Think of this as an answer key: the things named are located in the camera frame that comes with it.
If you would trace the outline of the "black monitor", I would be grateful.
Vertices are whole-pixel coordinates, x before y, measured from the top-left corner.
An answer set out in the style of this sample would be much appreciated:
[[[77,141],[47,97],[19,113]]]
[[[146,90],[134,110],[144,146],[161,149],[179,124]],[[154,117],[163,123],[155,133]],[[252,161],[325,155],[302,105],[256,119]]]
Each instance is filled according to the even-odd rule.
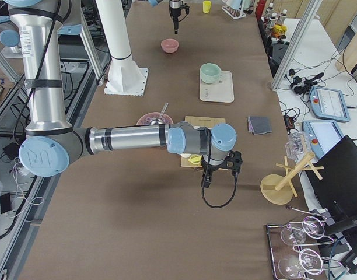
[[[343,137],[317,163],[323,166],[319,180],[313,172],[307,176],[323,208],[336,222],[357,215],[357,145]]]

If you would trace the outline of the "far teach pendant tablet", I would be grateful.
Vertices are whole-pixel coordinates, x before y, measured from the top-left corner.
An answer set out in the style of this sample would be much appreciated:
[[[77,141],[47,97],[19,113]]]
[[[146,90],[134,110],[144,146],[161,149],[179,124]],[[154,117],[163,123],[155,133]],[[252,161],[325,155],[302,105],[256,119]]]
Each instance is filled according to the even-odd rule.
[[[340,90],[313,86],[310,91],[311,109],[316,118],[350,122],[345,99]]]

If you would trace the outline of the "grey folded cloth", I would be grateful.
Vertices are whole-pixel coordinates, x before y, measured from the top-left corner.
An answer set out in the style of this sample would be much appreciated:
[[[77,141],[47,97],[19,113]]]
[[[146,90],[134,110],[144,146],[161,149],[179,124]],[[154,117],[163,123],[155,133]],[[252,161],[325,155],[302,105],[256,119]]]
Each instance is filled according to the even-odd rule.
[[[270,134],[272,132],[268,117],[248,116],[247,125],[248,131],[254,135]]]

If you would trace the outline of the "cream rabbit tray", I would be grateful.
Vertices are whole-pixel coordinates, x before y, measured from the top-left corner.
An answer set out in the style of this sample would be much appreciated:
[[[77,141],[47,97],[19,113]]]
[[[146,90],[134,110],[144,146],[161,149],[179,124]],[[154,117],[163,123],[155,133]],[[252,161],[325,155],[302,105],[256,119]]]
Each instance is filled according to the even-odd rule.
[[[221,71],[218,82],[213,84],[199,80],[199,99],[203,102],[234,102],[233,77],[230,71]]]

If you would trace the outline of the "large pink ice bowl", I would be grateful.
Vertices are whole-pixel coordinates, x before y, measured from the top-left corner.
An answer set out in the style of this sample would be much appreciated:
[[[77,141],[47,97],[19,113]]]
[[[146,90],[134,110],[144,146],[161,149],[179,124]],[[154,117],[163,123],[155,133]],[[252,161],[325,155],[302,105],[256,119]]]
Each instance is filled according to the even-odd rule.
[[[137,125],[149,125],[152,120],[158,118],[160,116],[160,112],[151,112],[143,115],[137,122]],[[167,114],[163,114],[160,118],[163,124],[173,124],[173,120]]]

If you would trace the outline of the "teach pendant tablet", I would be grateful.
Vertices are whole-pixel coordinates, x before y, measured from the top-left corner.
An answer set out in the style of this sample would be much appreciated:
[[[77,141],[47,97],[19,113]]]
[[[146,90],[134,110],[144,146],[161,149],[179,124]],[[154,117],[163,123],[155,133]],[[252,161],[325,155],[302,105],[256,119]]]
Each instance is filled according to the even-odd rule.
[[[311,109],[316,118],[350,122],[345,99],[340,90],[313,86],[310,91]]]
[[[304,121],[302,128],[318,159],[321,159],[344,137],[337,122],[333,120]]]

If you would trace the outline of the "wooden cup tree stand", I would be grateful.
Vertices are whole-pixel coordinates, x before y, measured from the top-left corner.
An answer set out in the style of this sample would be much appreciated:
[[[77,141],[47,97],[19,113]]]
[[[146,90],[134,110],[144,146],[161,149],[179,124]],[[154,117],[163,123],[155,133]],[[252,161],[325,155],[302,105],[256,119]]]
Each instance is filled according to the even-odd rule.
[[[262,195],[271,203],[284,205],[290,202],[293,197],[298,194],[292,184],[292,179],[301,171],[313,171],[318,179],[322,179],[319,173],[323,170],[323,166],[314,166],[312,159],[316,155],[314,152],[308,152],[299,162],[289,159],[287,155],[284,157],[284,164],[277,164],[278,167],[285,169],[285,176],[270,174],[261,180],[260,188]]]

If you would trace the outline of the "lemon slice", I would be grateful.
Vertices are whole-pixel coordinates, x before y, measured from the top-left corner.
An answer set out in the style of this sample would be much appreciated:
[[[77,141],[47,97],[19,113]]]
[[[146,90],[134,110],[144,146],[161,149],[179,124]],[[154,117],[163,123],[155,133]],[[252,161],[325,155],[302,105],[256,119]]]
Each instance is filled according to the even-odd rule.
[[[191,155],[188,159],[188,161],[192,164],[192,165],[198,165],[201,163],[201,155]]]

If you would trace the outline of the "lower wine glass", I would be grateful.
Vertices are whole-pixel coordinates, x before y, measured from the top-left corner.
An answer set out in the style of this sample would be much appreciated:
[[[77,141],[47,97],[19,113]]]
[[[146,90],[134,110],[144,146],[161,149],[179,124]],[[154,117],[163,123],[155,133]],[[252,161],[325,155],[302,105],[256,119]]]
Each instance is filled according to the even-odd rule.
[[[297,256],[288,255],[278,262],[278,271],[287,279],[310,279],[320,275],[324,264],[320,255],[312,249],[303,249]]]

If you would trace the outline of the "wine glass rack tray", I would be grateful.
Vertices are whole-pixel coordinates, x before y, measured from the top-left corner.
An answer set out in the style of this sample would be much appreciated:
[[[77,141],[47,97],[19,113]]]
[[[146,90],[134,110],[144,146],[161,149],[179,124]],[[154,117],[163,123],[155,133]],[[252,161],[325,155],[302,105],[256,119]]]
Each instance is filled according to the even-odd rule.
[[[317,279],[342,266],[338,260],[320,255],[318,247],[335,240],[325,234],[324,222],[317,216],[265,228],[274,279]]]

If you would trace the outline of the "upper wine glass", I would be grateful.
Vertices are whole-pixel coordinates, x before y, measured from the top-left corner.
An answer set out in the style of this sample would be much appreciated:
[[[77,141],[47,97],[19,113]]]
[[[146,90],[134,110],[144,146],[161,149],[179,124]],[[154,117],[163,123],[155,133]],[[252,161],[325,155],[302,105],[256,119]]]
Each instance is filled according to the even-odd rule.
[[[314,216],[307,216],[301,222],[289,222],[283,226],[280,237],[289,245],[304,244],[307,238],[318,240],[324,237],[324,224]]]

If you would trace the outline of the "yellow plastic cup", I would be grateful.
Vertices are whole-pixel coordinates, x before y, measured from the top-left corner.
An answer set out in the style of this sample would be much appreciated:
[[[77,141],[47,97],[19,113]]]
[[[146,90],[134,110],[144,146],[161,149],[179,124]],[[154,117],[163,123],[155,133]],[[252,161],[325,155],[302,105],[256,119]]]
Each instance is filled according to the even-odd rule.
[[[209,13],[211,11],[212,2],[210,0],[204,0],[202,2],[202,12]]]

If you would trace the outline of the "white cup rack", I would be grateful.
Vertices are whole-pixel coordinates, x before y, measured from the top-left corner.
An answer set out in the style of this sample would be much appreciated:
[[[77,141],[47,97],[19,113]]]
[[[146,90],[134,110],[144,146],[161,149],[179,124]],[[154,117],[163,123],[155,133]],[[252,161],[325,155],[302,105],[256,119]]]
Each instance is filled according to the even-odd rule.
[[[241,19],[252,14],[254,0],[227,0],[222,10],[232,19]]]

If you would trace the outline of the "metal ice scoop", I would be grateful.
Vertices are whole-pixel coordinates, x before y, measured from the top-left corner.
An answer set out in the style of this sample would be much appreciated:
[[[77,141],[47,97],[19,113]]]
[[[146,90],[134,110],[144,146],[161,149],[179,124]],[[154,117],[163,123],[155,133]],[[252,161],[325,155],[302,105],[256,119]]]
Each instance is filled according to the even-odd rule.
[[[149,121],[149,125],[159,125],[159,124],[164,124],[163,121],[163,116],[166,112],[166,109],[168,107],[169,103],[166,102],[161,110],[161,112],[158,115],[154,115],[151,120]]]

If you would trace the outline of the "small pink bowl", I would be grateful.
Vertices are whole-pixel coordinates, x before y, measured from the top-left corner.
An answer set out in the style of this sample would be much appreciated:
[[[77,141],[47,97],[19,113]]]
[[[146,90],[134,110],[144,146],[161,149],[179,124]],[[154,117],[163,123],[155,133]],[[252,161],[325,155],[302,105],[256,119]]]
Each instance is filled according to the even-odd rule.
[[[171,54],[178,50],[179,42],[173,38],[167,38],[161,42],[160,46],[165,53]]]

